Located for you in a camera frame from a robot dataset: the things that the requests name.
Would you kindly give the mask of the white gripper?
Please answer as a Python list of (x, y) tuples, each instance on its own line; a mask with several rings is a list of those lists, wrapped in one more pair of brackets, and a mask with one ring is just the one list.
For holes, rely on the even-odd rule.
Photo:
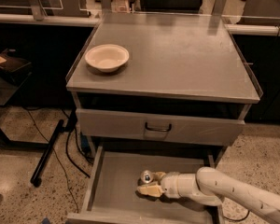
[(155, 181), (161, 182), (161, 186), (158, 184), (138, 186), (137, 191), (140, 194), (156, 198), (164, 194), (171, 199), (192, 199), (199, 193), (195, 174), (155, 172), (153, 177)]

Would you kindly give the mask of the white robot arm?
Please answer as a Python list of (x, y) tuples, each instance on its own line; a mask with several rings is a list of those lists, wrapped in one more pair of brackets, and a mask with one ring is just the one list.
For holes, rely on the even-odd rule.
[(238, 181), (211, 167), (202, 167), (195, 174), (145, 170), (140, 180), (137, 191), (142, 195), (188, 198), (208, 206), (219, 206), (228, 198), (270, 224), (280, 224), (280, 195)]

